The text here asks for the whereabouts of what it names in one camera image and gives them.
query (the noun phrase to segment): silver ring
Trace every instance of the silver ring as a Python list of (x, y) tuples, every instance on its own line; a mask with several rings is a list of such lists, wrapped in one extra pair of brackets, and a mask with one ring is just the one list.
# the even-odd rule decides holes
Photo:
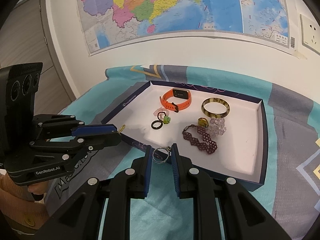
[[(159, 150), (159, 149), (164, 149), (164, 150), (166, 150), (167, 151), (167, 153), (168, 153), (168, 156), (166, 157), (166, 159), (164, 159), (163, 161), (156, 161), (156, 159), (155, 159), (155, 152), (157, 151), (157, 150)], [(155, 149), (154, 151), (153, 151), (153, 153), (152, 153), (152, 159), (154, 160), (154, 162), (156, 162), (156, 163), (165, 163), (168, 159), (169, 159), (169, 156), (170, 156), (170, 152), (171, 152), (171, 147), (160, 147), (160, 148), (157, 148), (157, 149)]]

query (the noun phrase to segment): purple beaded bracelet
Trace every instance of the purple beaded bracelet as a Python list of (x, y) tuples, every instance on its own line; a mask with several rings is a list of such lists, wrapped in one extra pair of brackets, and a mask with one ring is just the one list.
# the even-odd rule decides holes
[[(202, 135), (203, 142), (199, 142), (198, 138), (192, 137), (192, 134), (187, 132), (187, 130), (190, 127), (197, 128), (197, 133)], [(183, 138), (185, 140), (190, 141), (191, 145), (196, 145), (200, 151), (206, 150), (208, 154), (213, 154), (216, 151), (216, 149), (218, 148), (217, 143), (211, 139), (210, 134), (208, 134), (205, 131), (204, 127), (192, 124), (192, 125), (185, 127), (185, 129), (183, 129), (183, 131), (182, 131), (182, 134), (183, 134)]]

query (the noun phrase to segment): orange watch strap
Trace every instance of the orange watch strap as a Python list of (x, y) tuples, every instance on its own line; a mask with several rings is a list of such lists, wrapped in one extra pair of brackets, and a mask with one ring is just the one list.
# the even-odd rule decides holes
[(178, 104), (176, 106), (167, 101), (171, 97), (173, 97), (173, 89), (171, 89), (168, 92), (166, 92), (163, 95), (162, 98), (160, 97), (160, 102), (161, 102), (162, 106), (165, 109), (168, 109), (168, 110), (171, 110), (171, 111), (176, 111), (176, 106), (177, 106), (178, 110), (180, 111), (180, 110), (186, 109), (191, 104), (191, 93), (190, 93), (190, 91), (188, 91), (188, 100), (183, 102), (183, 103), (181, 103), (181, 104)]

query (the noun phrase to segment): orange smartwatch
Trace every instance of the orange smartwatch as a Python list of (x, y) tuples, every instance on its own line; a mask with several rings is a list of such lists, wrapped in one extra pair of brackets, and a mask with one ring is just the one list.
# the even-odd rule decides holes
[[(176, 105), (175, 103), (169, 103), (167, 100), (171, 97), (185, 99), (186, 101)], [(173, 88), (166, 92), (163, 97), (160, 97), (160, 102), (165, 109), (175, 111), (176, 113), (186, 109), (191, 104), (191, 93), (189, 90), (182, 90), (179, 88)]]

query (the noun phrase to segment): white socket panel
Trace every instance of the white socket panel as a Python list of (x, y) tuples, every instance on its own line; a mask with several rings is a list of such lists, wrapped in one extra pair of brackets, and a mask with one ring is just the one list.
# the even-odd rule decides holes
[(300, 14), (302, 44), (320, 55), (320, 28), (317, 23)]

